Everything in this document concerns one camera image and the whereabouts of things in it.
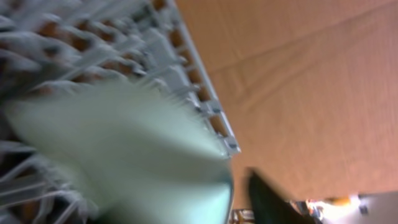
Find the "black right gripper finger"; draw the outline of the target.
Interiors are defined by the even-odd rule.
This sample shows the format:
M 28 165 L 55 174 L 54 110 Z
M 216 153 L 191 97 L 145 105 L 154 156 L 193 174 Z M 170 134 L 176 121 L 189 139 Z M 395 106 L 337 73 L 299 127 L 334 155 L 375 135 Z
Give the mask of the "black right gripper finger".
M 248 177 L 248 197 L 255 224 L 314 224 L 284 200 L 254 169 Z

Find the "small mint green bowl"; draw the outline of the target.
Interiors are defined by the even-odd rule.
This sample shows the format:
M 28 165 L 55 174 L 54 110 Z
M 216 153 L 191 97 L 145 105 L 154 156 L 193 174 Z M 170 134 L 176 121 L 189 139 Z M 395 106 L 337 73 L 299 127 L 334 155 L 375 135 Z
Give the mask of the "small mint green bowl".
M 228 155 L 179 97 L 109 82 L 12 101 L 4 112 L 111 223 L 228 221 Z

